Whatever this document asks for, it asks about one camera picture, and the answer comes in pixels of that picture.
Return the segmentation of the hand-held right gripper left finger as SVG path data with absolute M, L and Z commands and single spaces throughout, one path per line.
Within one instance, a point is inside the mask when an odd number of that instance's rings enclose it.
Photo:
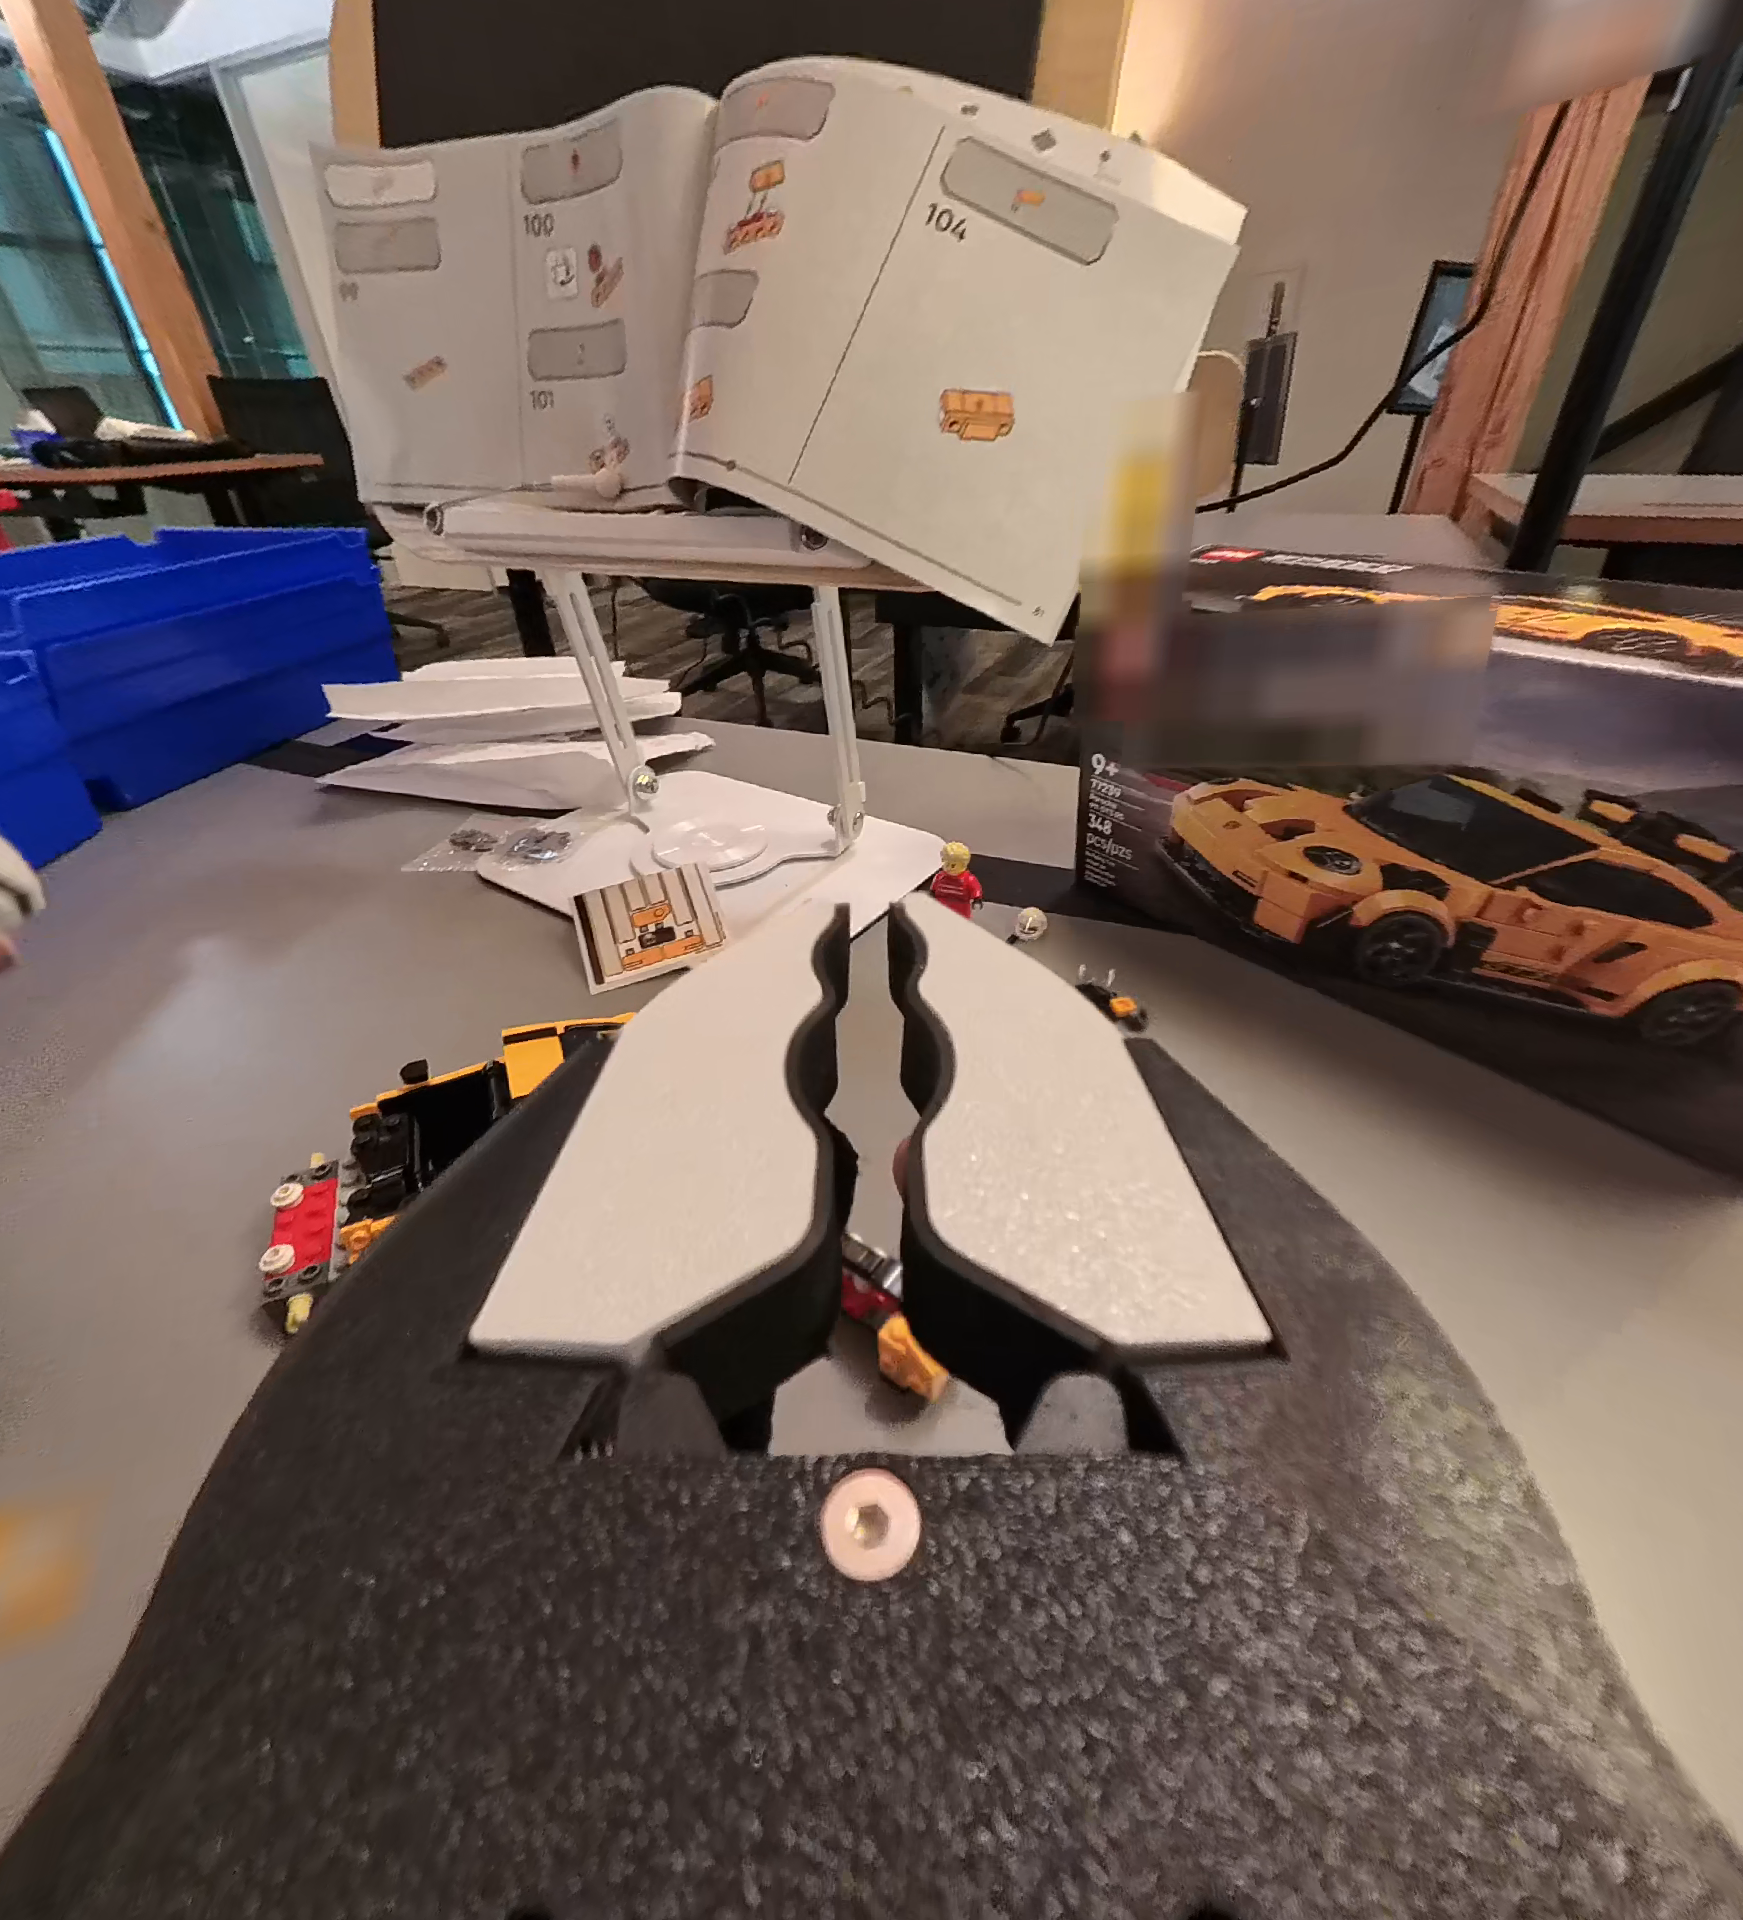
M 764 1449 L 830 1345 L 858 1160 L 830 1116 L 849 913 L 788 908 L 640 1009 L 470 1323 L 482 1360 L 646 1365 Z

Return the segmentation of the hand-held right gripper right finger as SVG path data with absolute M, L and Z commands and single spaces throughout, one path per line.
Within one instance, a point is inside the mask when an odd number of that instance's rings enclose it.
M 1163 1445 L 1150 1368 L 1256 1363 L 1273 1325 L 1141 1059 L 1073 983 L 930 897 L 887 916 L 915 1110 L 903 1301 L 1010 1445 L 1051 1385 L 1092 1379 L 1099 1431 Z

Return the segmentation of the white instruction booklet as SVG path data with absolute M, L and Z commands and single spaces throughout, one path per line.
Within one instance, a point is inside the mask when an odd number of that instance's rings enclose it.
M 1136 138 L 793 58 L 311 148 L 359 495 L 467 555 L 859 560 L 1052 640 L 1246 210 Z

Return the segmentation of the black lego set box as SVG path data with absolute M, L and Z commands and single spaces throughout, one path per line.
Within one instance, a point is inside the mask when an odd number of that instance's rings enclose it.
M 1743 591 L 1102 562 L 1092 894 L 1743 1181 Z

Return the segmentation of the sticker sheet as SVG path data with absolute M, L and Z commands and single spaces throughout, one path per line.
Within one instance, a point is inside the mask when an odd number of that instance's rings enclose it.
M 730 947 L 715 883 L 696 862 L 578 892 L 570 922 L 592 995 L 687 972 Z

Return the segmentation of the white book stand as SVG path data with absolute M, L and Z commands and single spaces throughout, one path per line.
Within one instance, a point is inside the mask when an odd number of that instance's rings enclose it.
M 939 844 L 867 811 L 841 587 L 872 584 L 873 562 L 830 536 L 754 507 L 604 509 L 554 504 L 548 493 L 420 499 L 364 482 L 398 536 L 436 558 L 521 562 L 545 589 L 575 658 L 612 782 L 587 802 L 570 847 L 545 862 L 487 858 L 501 890 L 570 916 L 580 894 L 696 863 L 744 932 L 803 895 L 844 904 L 859 932 L 939 863 Z M 814 803 L 705 771 L 658 774 L 635 736 L 589 591 L 590 576 L 689 584 L 812 589 L 833 802 Z

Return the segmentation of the clear bag of small parts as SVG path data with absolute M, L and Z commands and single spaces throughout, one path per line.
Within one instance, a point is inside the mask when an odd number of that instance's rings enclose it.
M 561 862 L 572 844 L 575 834 L 552 821 L 473 815 L 407 858 L 402 871 L 464 873 L 479 871 L 485 862 L 503 870 L 537 868 Z

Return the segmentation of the white paper bag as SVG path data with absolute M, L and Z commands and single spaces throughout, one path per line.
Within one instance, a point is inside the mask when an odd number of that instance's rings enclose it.
M 388 726 L 509 715 L 576 715 L 590 724 L 601 712 L 572 658 L 443 660 L 389 682 L 323 686 L 321 694 L 331 719 Z
M 318 779 L 325 791 L 557 811 L 617 805 L 625 784 L 601 740 L 413 743 Z
M 357 721 L 359 731 L 385 736 L 402 745 L 498 745 L 543 740 L 601 740 L 601 719 L 589 705 L 498 709 L 489 713 L 424 715 L 412 719 Z

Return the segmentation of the black swivel chair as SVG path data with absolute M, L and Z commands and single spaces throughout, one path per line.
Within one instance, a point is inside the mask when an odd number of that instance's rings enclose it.
M 712 694 L 723 686 L 749 686 L 754 707 L 767 718 L 767 682 L 773 678 L 820 688 L 822 673 L 808 653 L 792 653 L 784 642 L 792 614 L 812 609 L 812 589 L 782 584 L 677 582 L 685 592 L 680 607 L 687 614 L 687 636 L 707 644 L 689 673 L 671 682 L 682 697 Z

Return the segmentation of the black office chair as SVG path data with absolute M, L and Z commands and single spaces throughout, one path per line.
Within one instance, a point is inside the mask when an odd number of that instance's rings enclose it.
M 365 529 L 354 447 L 330 385 L 318 377 L 211 380 L 222 422 L 251 456 L 316 456 L 318 468 L 273 473 L 238 486 L 244 523 L 257 529 Z

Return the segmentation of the black framed screen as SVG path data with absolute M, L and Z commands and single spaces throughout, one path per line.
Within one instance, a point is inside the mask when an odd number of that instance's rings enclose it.
M 1476 275 L 1475 262 L 1433 263 L 1412 319 L 1398 380 L 1386 411 L 1395 418 L 1428 418 L 1450 369 L 1452 340 L 1466 319 Z

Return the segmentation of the pale wooden edge desk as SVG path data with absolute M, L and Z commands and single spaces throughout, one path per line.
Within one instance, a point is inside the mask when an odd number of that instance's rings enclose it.
M 1743 474 L 1590 473 L 1561 544 L 1743 547 Z

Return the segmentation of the rough wooden pillar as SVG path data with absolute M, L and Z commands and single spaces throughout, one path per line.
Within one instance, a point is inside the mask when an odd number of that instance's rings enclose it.
M 1497 294 L 1484 302 L 1483 284 L 1475 287 L 1468 309 L 1484 321 L 1460 344 L 1442 384 L 1406 513 L 1483 530 L 1472 478 L 1517 465 L 1649 86 L 1638 76 L 1525 117 L 1481 253 L 1481 282 L 1500 265 Z

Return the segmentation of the black wall-mounted device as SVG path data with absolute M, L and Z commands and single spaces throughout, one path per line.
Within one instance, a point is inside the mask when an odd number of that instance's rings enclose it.
M 1283 270 L 1262 285 L 1262 313 L 1246 345 L 1239 468 L 1273 468 L 1281 460 L 1286 415 L 1297 352 L 1302 275 Z

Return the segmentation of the black steel post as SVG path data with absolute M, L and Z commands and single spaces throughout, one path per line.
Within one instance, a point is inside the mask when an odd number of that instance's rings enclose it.
M 1694 60 L 1645 171 L 1504 565 L 1548 573 L 1699 178 L 1743 79 L 1743 19 Z

